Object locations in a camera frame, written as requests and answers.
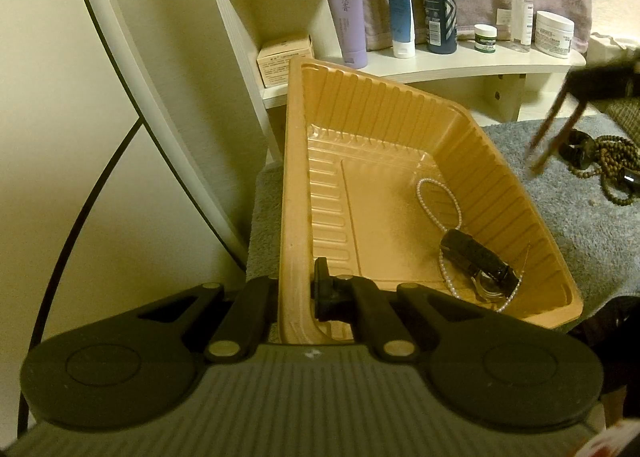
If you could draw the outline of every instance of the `black plastic mount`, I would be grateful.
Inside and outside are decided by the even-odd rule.
[[[332,277],[326,259],[315,269],[319,320],[350,323],[376,359],[414,367],[475,423],[553,430],[597,400],[600,362],[575,339],[416,283],[380,291],[364,277]],[[267,277],[235,299],[221,285],[194,287],[60,334],[27,355],[22,391],[37,419],[69,429],[146,423],[184,401],[208,365],[251,358],[276,321],[277,289]]]
[[[89,431],[155,418],[187,397],[210,363],[250,357],[275,321],[277,281],[235,300],[206,284],[57,335],[27,355],[20,387],[34,416]]]
[[[558,429],[583,419],[600,394],[602,367],[586,345],[423,285],[380,291],[367,278],[329,276],[317,259],[313,295],[318,320],[349,322],[375,357],[413,364],[475,423]]]

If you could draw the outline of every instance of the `jar lid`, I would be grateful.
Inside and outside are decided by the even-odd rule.
[[[487,24],[476,24],[474,26],[474,31],[480,36],[487,36],[489,38],[498,36],[498,30],[493,26],[488,26]]]
[[[551,12],[536,12],[536,25],[539,26],[540,24],[556,28],[556,30],[574,32],[574,22],[572,20]]]

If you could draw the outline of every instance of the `gray rug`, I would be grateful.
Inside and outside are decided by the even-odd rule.
[[[552,130],[563,122],[557,120]],[[584,319],[615,296],[640,296],[640,201],[626,207],[610,203],[598,178],[578,179],[555,158],[542,176],[530,178],[524,148],[539,125],[540,121],[517,122],[484,131],[522,181],[556,239],[582,294]],[[577,128],[594,137],[625,135],[603,114],[584,117]],[[277,274],[281,213],[282,165],[274,163],[256,181],[247,279]]]

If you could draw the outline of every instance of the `clear spray bottle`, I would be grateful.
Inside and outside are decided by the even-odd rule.
[[[533,32],[533,0],[511,0],[511,47],[529,52]]]

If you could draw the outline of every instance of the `ribbed plastic surface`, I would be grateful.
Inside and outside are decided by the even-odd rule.
[[[144,426],[80,433],[41,423],[10,457],[566,457],[593,431],[519,435],[443,407],[411,367],[366,347],[262,345],[211,367],[183,404]]]
[[[302,60],[290,72],[280,256],[284,339],[319,341],[296,310],[306,297],[303,275],[317,257],[328,259],[332,275],[361,275],[382,289],[412,281],[446,290],[438,267],[442,231],[415,195],[422,177],[449,187],[462,208],[463,231],[517,274],[529,249],[521,289],[506,313],[545,327],[579,316],[582,301],[553,237],[466,109],[330,63]],[[444,190],[424,184],[422,195],[441,222],[455,226],[456,209]],[[483,305],[468,277],[450,274],[464,299]]]

